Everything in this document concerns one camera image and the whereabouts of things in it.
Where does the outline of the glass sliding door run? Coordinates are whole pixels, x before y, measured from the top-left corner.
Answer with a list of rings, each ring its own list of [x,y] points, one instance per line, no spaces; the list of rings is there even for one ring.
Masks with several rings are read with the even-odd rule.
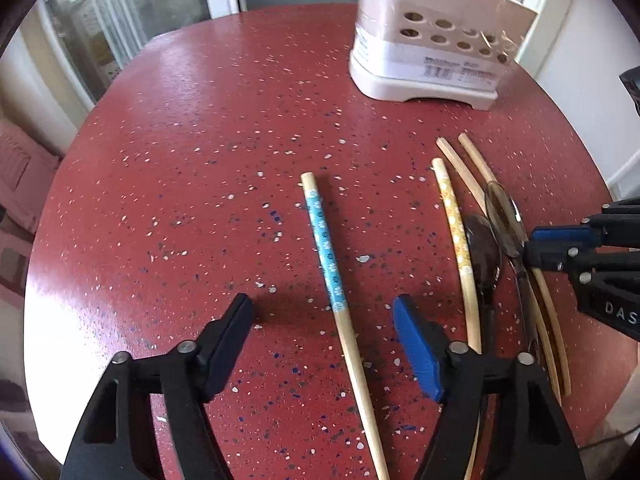
[[[243,0],[38,0],[62,69],[88,107],[155,37],[235,14]]]

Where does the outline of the pink plastic utensil holder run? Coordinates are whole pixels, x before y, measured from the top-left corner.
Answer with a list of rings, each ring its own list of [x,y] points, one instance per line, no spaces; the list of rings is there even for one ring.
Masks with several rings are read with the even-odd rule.
[[[371,99],[489,110],[536,17],[515,0],[358,0],[349,75]]]

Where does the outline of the dark spoon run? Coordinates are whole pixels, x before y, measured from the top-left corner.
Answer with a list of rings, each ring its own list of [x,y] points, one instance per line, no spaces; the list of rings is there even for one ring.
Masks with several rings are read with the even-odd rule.
[[[496,350],[497,321],[494,295],[500,278],[501,250],[492,234],[489,221],[480,214],[463,217],[466,240],[480,311],[480,336],[484,353]]]
[[[486,185],[485,208],[495,240],[514,272],[525,333],[525,350],[536,358],[539,354],[536,304],[523,261],[526,232],[520,212],[509,193],[497,181],[489,181]]]

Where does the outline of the yellow patterned chopstick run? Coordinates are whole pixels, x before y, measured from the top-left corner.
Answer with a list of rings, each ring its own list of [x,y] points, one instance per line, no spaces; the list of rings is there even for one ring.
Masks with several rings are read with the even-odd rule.
[[[466,241],[456,194],[454,194],[445,162],[439,157],[433,158],[432,168],[446,211],[451,240],[454,245],[454,254],[456,255],[464,307],[466,343],[472,350],[480,353],[483,351],[480,310],[478,310],[469,246]]]

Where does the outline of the blue patterned chopstick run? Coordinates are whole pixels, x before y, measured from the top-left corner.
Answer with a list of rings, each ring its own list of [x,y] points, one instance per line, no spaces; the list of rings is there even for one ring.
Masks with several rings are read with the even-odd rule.
[[[386,465],[382,440],[360,358],[357,336],[354,326],[352,326],[352,318],[348,310],[328,222],[326,222],[326,216],[323,212],[318,184],[312,172],[301,174],[300,184],[304,192],[311,231],[316,242],[320,269],[326,283],[326,291],[328,292],[329,303],[334,315],[337,335],[340,338],[349,380],[352,384],[352,392],[354,393],[364,435],[367,439],[376,478],[389,479],[390,473]]]

